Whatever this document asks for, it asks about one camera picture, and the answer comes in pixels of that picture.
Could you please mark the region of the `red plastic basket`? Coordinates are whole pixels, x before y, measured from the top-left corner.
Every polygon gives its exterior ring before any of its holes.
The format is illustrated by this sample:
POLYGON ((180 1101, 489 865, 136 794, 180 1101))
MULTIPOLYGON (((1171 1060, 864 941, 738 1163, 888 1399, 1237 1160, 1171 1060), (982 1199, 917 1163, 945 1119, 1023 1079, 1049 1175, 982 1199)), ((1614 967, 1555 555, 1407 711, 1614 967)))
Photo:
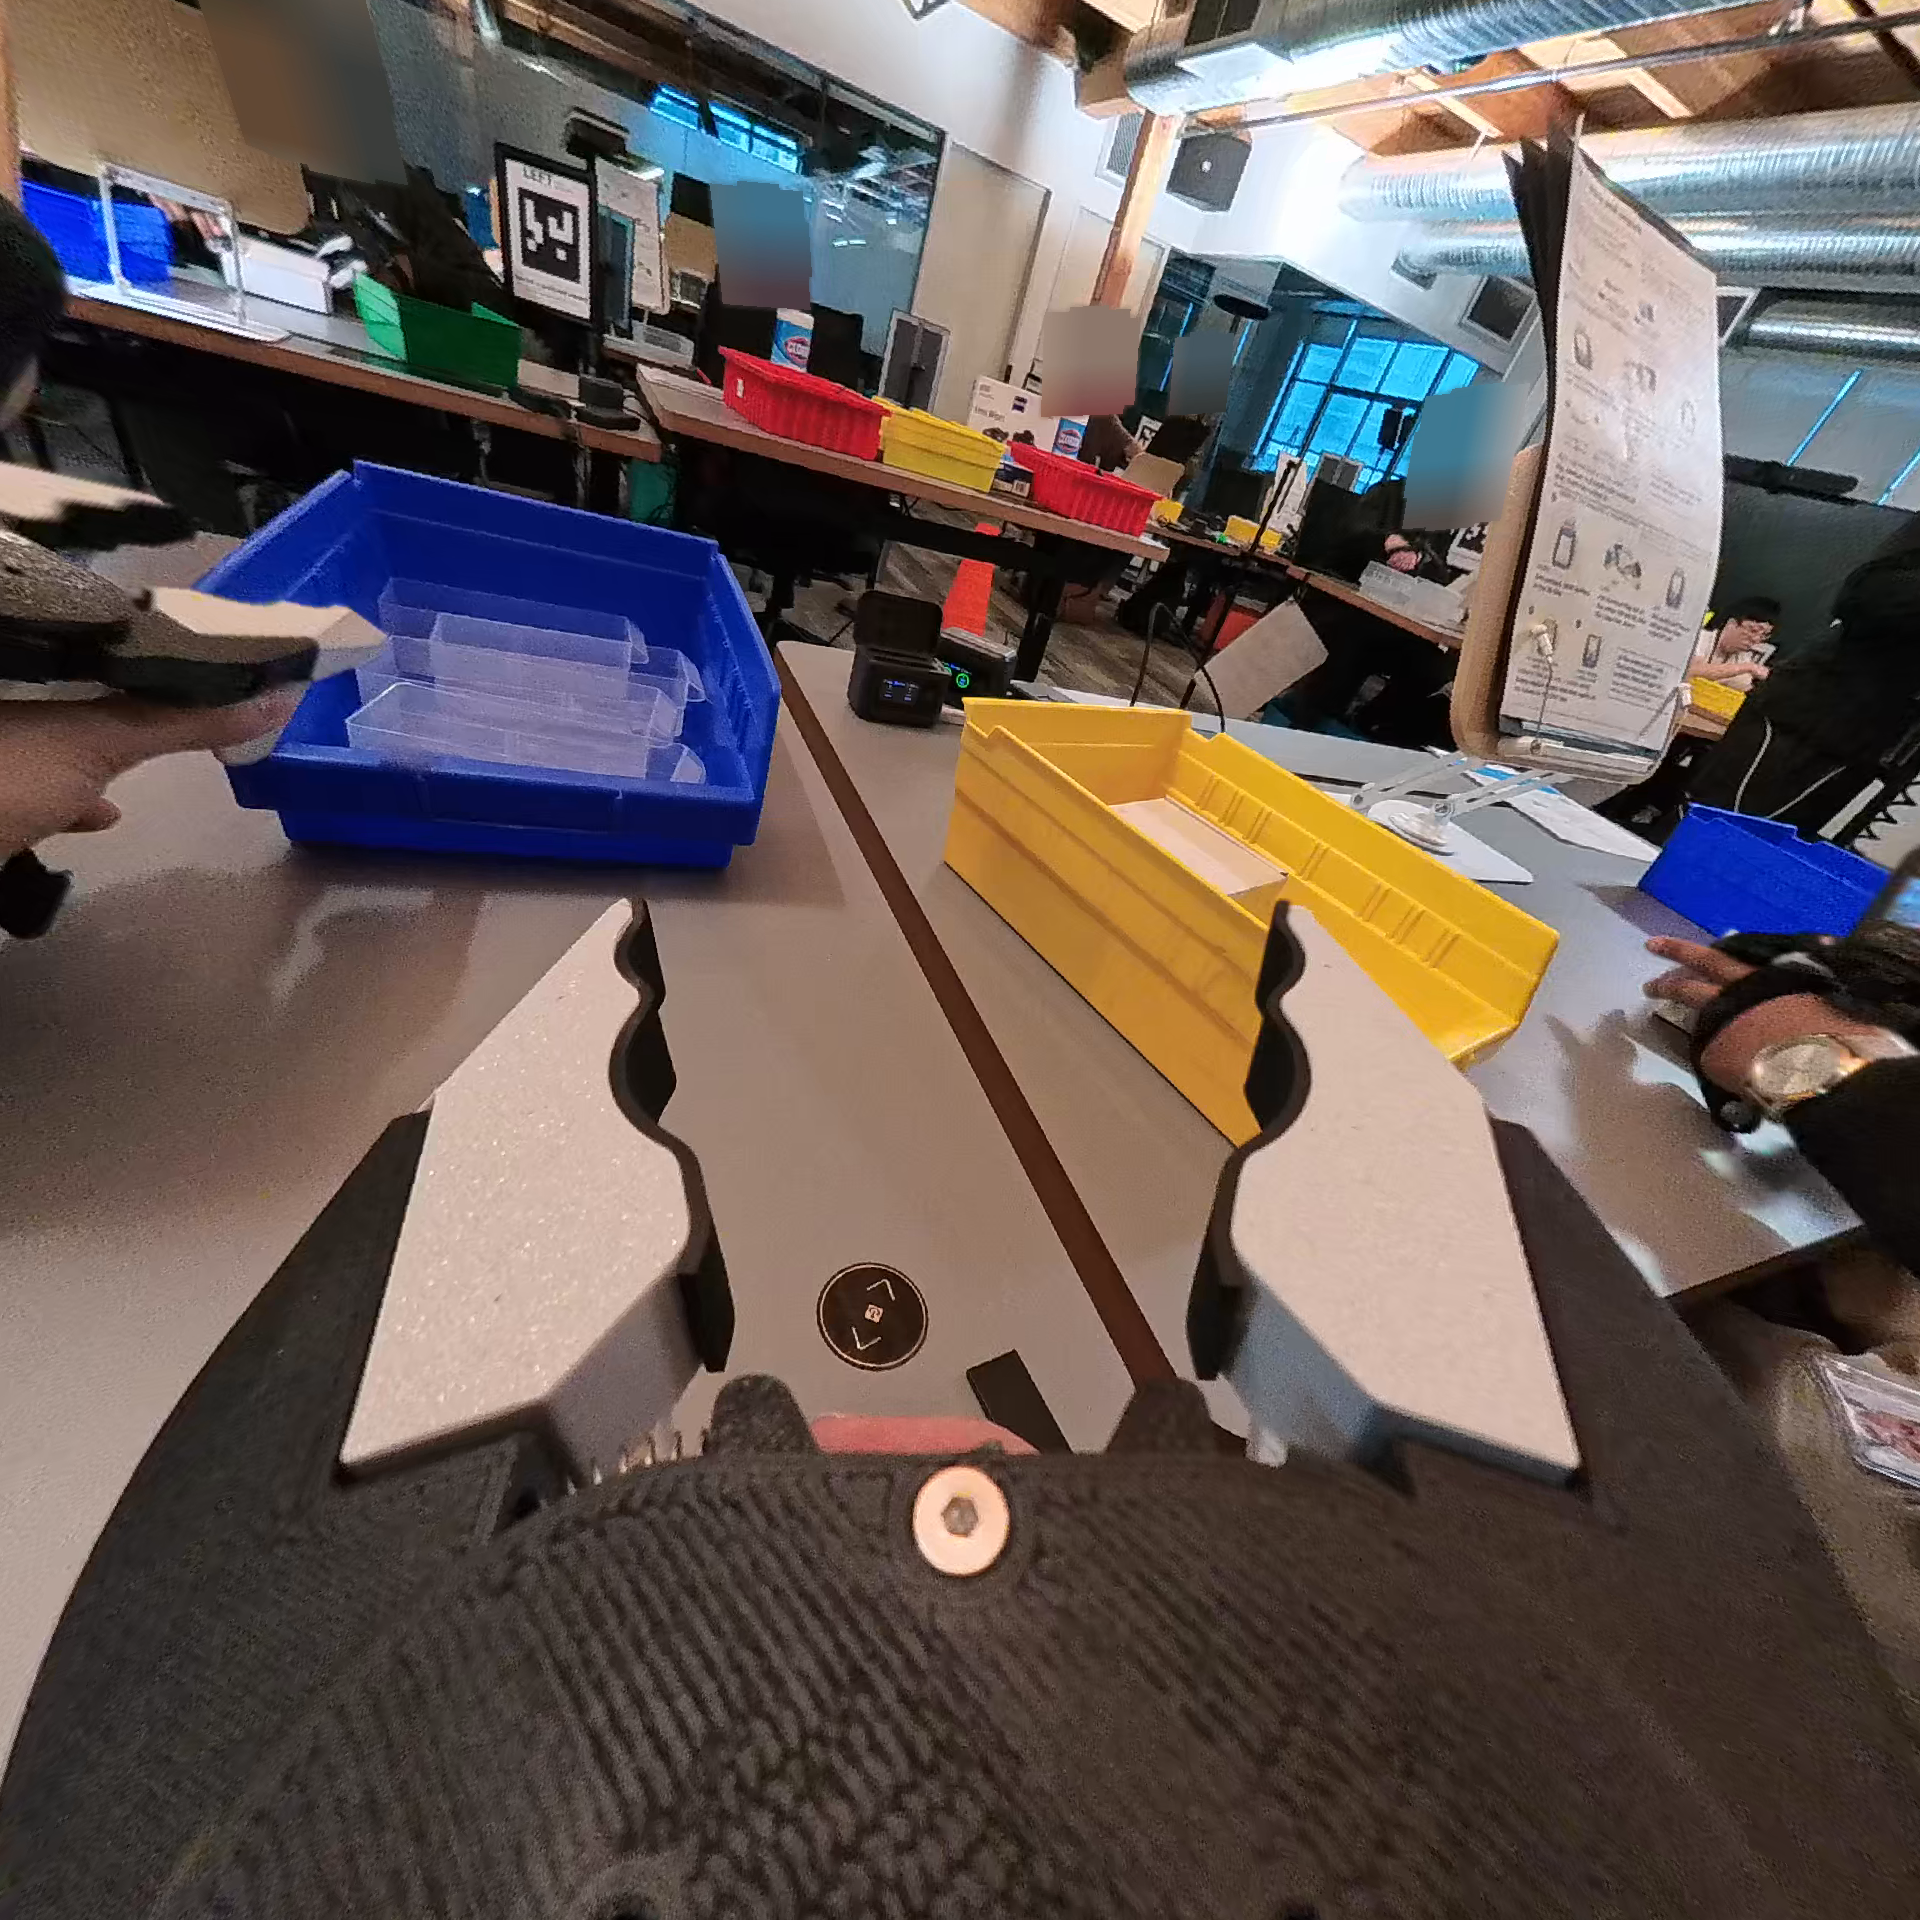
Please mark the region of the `red plastic basket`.
POLYGON ((795 444, 874 464, 888 408, 780 357, 719 348, 721 397, 745 424, 795 444))
POLYGON ((1152 488, 1031 442, 1010 442, 1004 454, 1026 474, 1028 498, 1035 510, 1128 540, 1144 533, 1162 500, 1162 494, 1152 488))

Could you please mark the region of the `plastic card packet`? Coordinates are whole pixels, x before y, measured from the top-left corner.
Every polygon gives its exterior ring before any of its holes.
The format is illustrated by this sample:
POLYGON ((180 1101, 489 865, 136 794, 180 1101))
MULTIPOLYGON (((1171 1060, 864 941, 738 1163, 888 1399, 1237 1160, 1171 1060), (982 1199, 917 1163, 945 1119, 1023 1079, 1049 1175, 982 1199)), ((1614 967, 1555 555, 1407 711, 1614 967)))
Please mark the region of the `plastic card packet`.
POLYGON ((1852 1464, 1916 1495, 1916 1381, 1873 1356, 1817 1353, 1813 1374, 1852 1464))

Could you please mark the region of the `green plastic bin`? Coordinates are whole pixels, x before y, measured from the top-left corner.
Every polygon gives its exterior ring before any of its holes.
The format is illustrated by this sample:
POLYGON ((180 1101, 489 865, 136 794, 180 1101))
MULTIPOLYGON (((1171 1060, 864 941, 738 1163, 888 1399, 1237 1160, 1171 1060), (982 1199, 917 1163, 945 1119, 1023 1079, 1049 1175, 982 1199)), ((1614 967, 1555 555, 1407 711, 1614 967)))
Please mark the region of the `green plastic bin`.
POLYGON ((456 385, 496 392, 517 385, 519 328, 489 305, 422 299, 370 273, 357 275, 350 290, 373 351, 456 385))

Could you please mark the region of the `long yellow plastic bin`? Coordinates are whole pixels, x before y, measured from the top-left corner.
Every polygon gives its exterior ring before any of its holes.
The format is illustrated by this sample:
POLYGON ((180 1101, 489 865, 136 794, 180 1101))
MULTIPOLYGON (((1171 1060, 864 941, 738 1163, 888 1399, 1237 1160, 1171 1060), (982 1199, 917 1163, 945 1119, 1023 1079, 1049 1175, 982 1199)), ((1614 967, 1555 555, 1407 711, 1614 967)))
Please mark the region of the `long yellow plastic bin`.
POLYGON ((1185 711, 965 703, 943 863, 1225 1140, 1278 903, 1307 913, 1454 1067, 1524 1022, 1558 931, 1249 744, 1185 711), (1285 868, 1228 898, 1113 818, 1176 797, 1285 868))

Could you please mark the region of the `silver wrist watch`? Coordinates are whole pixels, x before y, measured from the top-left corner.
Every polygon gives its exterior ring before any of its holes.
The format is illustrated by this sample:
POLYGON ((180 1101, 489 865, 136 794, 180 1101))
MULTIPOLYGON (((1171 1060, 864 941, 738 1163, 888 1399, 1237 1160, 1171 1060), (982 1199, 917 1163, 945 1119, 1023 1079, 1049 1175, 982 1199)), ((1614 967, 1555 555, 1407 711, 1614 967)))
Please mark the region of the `silver wrist watch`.
POLYGON ((1854 1073, 1900 1056, 1901 1046, 1888 1046, 1883 1034, 1820 1030, 1757 1047, 1741 1076, 1741 1089, 1754 1110, 1779 1122, 1793 1108, 1836 1091, 1854 1073))

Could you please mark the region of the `small blue plastic bin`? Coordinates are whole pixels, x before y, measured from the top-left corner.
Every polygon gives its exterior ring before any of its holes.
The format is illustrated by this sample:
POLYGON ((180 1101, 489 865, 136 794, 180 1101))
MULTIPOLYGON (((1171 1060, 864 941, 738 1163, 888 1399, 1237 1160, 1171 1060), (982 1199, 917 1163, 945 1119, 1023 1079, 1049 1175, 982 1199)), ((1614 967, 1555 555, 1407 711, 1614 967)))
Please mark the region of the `small blue plastic bin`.
POLYGON ((1789 823, 1694 804, 1637 890, 1711 937, 1842 937, 1880 898, 1888 870, 1789 823))

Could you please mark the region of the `wooden clipboard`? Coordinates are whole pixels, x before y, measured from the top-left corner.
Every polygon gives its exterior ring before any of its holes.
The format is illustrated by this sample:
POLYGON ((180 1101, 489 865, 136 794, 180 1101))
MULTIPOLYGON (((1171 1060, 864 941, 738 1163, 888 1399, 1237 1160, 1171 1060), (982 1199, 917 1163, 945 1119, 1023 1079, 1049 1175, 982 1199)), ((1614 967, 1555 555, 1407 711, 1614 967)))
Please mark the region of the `wooden clipboard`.
POLYGON ((1452 744, 1481 762, 1502 757, 1502 688, 1539 501, 1542 464, 1544 446, 1528 444, 1508 468, 1500 512, 1484 527, 1481 555, 1454 659, 1447 695, 1452 744))

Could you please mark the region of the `black white tag board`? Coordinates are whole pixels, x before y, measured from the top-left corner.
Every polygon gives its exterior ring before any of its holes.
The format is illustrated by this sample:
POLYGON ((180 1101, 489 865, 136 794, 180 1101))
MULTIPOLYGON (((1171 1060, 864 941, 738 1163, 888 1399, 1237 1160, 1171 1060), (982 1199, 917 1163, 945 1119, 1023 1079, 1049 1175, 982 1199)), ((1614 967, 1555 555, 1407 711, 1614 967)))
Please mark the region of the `black white tag board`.
POLYGON ((492 144, 500 275, 516 303, 594 319, 598 197, 585 166, 492 144))

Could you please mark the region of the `medium clear plastic tray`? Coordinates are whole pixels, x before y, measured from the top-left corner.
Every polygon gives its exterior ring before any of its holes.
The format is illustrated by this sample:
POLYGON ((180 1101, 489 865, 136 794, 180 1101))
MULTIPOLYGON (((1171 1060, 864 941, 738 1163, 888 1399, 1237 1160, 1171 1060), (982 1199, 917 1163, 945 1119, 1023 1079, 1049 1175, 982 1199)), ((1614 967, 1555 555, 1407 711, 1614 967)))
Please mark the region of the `medium clear plastic tray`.
POLYGON ((585 744, 641 746, 679 739, 688 703, 641 688, 635 695, 587 703, 575 698, 537 698, 526 691, 445 683, 403 674, 386 662, 361 666, 351 676, 361 695, 348 715, 361 731, 394 733, 415 741, 439 741, 447 753, 535 762, 585 744))

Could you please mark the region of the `large blue plastic bin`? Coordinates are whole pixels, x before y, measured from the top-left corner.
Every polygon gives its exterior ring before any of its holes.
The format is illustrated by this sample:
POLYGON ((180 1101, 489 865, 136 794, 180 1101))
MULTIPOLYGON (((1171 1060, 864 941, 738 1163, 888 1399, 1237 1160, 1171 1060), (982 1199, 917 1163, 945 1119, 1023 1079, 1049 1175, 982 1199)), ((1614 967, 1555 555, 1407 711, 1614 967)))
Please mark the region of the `large blue plastic bin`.
POLYGON ((682 739, 706 781, 640 781, 461 757, 388 762, 348 741, 350 671, 313 682, 275 747, 225 768, 235 804, 288 841, 594 865, 719 870, 755 839, 782 693, 721 547, 664 526, 357 461, 202 576, 242 604, 375 618, 392 577, 614 611, 688 654, 706 702, 682 739))

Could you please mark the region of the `person's left hand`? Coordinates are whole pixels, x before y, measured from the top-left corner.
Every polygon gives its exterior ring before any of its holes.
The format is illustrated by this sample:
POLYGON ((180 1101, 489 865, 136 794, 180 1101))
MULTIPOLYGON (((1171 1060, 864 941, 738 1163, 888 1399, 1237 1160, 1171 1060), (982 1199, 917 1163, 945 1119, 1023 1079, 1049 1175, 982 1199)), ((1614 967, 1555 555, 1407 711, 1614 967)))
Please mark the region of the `person's left hand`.
POLYGON ((141 764, 248 747, 300 707, 302 683, 185 707, 123 695, 1 703, 1 860, 120 819, 108 789, 141 764))

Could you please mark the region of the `blue storage bin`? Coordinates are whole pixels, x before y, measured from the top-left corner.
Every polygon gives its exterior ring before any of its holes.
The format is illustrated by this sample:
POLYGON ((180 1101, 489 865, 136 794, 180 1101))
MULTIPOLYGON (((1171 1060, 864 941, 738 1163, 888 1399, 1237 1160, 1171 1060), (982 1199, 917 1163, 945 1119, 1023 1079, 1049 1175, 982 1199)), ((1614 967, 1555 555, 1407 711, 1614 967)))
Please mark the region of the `blue storage bin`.
POLYGON ((148 199, 110 199, 118 266, 110 257, 105 210, 95 190, 81 193, 23 179, 20 204, 68 278, 111 281, 118 275, 131 286, 163 286, 174 273, 171 226, 148 199))

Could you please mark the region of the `white cardboard piece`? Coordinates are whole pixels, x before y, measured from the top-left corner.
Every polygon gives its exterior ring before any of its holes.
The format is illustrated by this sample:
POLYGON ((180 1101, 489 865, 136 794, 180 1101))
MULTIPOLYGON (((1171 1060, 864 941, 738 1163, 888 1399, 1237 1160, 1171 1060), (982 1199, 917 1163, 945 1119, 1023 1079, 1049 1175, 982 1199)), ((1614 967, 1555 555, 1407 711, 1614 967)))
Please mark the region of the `white cardboard piece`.
POLYGON ((1111 812, 1142 839, 1230 899, 1273 899, 1287 880, 1278 860, 1173 796, 1122 802, 1111 812))

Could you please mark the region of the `narrow clear plastic tray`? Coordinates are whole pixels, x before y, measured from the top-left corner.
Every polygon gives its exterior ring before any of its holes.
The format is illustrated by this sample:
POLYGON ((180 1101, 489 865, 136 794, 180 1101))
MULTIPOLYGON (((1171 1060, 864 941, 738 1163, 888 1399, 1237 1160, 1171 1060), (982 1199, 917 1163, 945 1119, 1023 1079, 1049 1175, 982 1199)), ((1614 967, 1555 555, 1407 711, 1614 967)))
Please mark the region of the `narrow clear plastic tray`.
POLYGON ((406 674, 537 699, 599 705, 643 688, 682 705, 708 699, 703 674, 682 648, 647 641, 623 618, 587 632, 439 611, 423 635, 395 635, 394 657, 406 674))

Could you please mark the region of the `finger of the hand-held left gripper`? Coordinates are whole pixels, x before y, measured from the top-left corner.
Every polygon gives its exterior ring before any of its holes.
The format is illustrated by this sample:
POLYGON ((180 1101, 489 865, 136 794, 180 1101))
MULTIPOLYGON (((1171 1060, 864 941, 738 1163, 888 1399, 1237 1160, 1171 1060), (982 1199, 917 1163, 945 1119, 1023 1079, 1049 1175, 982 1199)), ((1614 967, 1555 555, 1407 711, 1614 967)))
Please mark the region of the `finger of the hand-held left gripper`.
POLYGON ((372 662, 386 635, 348 606, 123 588, 16 533, 1 540, 1 699, 233 707, 372 662))
POLYGON ((71 553, 165 547, 194 536, 190 520, 149 491, 11 460, 1 461, 1 523, 17 537, 71 553))

